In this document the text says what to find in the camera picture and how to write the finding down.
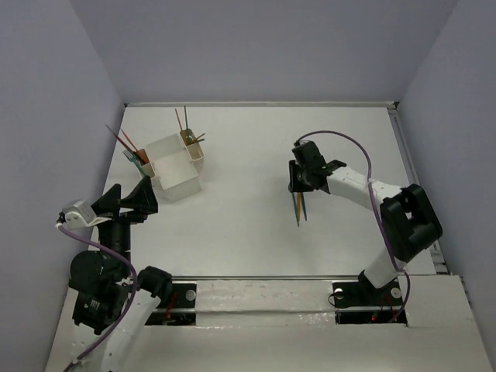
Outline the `orange chopstick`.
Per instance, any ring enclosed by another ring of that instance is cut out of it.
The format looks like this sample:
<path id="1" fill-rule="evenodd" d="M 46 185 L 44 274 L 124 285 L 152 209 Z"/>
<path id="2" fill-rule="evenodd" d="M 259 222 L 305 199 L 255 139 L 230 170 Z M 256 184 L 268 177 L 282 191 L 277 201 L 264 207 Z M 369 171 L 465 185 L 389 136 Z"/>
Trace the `orange chopstick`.
<path id="1" fill-rule="evenodd" d="M 202 142 L 202 141 L 204 141 L 204 140 L 205 140 L 205 134 L 204 134 L 204 133 L 202 133 L 200 136 L 195 137 L 195 138 L 191 141 L 191 145 L 196 144 L 196 143 L 200 143 L 200 142 Z"/>
<path id="2" fill-rule="evenodd" d="M 181 118 L 180 118 L 180 116 L 179 116 L 179 113 L 178 113 L 177 108 L 174 108 L 174 112 L 175 112 L 175 115 L 176 115 L 176 118 L 177 118 L 177 123 L 178 123 L 178 125 L 179 125 L 179 129 L 180 129 L 180 131 L 179 131 L 179 132 L 180 132 L 180 133 L 182 133 L 182 131 L 183 131 L 183 126 L 182 126 Z"/>

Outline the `blue round spoon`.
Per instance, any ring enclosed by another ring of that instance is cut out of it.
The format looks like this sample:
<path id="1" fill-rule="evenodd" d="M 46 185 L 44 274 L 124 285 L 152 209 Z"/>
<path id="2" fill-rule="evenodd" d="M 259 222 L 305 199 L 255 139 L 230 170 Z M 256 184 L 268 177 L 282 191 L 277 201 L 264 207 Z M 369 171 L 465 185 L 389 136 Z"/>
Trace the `blue round spoon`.
<path id="1" fill-rule="evenodd" d="M 307 217 L 307 209 L 306 209 L 306 204 L 305 204 L 305 195 L 304 193 L 301 193 L 301 210 L 303 211 L 303 216 L 305 218 L 305 221 L 308 220 Z"/>

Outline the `orange plastic spoon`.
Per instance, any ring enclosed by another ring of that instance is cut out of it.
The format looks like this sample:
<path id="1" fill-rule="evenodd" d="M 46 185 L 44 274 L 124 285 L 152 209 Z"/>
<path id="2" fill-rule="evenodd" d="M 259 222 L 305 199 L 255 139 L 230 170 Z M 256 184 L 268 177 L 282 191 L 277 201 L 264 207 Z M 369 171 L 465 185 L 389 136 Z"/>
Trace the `orange plastic spoon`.
<path id="1" fill-rule="evenodd" d="M 301 221 L 301 193 L 296 194 L 296 219 L 299 226 Z"/>

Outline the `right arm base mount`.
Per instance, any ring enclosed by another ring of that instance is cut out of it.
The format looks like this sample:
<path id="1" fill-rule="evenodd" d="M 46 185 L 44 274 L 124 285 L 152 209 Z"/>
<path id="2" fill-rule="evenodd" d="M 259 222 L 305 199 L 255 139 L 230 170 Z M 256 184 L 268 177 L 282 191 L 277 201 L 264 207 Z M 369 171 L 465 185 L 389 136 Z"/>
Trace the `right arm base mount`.
<path id="1" fill-rule="evenodd" d="M 335 310 L 338 325 L 373 325 L 408 323 L 405 311 L 399 312 L 403 296 L 398 281 L 384 289 L 364 290 L 358 281 L 338 281 L 332 284 L 328 303 Z"/>

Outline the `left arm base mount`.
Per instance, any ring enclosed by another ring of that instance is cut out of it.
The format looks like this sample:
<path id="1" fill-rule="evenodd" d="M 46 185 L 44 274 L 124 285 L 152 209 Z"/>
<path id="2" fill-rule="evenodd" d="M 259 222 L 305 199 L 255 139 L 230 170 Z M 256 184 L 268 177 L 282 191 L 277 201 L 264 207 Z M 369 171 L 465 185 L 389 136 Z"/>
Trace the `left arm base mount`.
<path id="1" fill-rule="evenodd" d="M 146 321 L 147 326 L 194 326 L 196 324 L 197 283 L 174 281 L 173 291 Z"/>

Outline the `teal plastic fork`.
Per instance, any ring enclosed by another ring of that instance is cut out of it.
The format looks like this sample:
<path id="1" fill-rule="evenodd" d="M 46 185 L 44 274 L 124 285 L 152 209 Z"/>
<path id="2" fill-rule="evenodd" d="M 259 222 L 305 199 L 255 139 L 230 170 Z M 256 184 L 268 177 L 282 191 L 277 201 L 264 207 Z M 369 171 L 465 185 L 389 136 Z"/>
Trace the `teal plastic fork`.
<path id="1" fill-rule="evenodd" d="M 138 159 L 136 158 L 136 156 L 128 151 L 128 150 L 123 150 L 122 152 L 124 154 L 124 156 L 127 158 L 127 160 L 131 163 L 133 163 L 137 170 L 139 171 L 139 173 L 142 175 L 142 176 L 146 176 L 146 173 L 144 172 L 144 170 L 142 169 L 141 167 L 141 163 L 138 161 Z"/>

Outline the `steel knife black handle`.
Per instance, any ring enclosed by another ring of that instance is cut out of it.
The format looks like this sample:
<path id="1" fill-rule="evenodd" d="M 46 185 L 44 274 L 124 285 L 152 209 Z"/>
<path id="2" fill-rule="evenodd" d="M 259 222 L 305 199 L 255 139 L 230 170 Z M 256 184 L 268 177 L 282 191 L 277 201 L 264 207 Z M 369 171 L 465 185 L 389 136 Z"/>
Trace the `steel knife black handle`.
<path id="1" fill-rule="evenodd" d="M 140 155 L 136 151 L 131 150 L 131 147 L 123 139 L 121 139 L 116 132 L 114 132 L 107 124 L 105 124 L 105 127 L 127 151 L 129 151 L 138 161 L 144 164 L 144 160 L 140 157 Z"/>

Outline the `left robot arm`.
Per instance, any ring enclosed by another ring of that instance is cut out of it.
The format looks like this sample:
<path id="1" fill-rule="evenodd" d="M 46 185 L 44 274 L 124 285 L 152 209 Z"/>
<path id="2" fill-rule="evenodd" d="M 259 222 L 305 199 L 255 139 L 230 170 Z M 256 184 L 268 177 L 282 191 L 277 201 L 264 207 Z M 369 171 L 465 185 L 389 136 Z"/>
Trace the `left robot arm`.
<path id="1" fill-rule="evenodd" d="M 153 311 L 174 303 L 171 274 L 131 263 L 131 227 L 157 212 L 144 176 L 126 197 L 114 184 L 94 203 L 73 201 L 59 214 L 57 229 L 89 247 L 70 265 L 68 286 L 77 297 L 68 371 L 121 371 Z"/>

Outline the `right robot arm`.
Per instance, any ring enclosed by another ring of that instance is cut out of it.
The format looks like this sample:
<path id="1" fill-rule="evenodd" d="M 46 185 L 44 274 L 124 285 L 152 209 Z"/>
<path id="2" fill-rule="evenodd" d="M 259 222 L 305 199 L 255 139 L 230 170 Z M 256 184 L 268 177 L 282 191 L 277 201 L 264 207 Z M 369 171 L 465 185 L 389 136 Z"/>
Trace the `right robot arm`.
<path id="1" fill-rule="evenodd" d="M 296 218 L 306 218 L 304 193 L 323 191 L 371 210 L 384 248 L 358 277 L 353 292 L 367 304 L 384 296 L 386 287 L 420 252 L 443 235 L 443 228 L 425 190 L 418 184 L 399 187 L 372 178 L 372 163 L 361 147 L 367 173 L 354 171 L 340 160 L 326 161 L 312 141 L 294 144 L 289 185 Z"/>

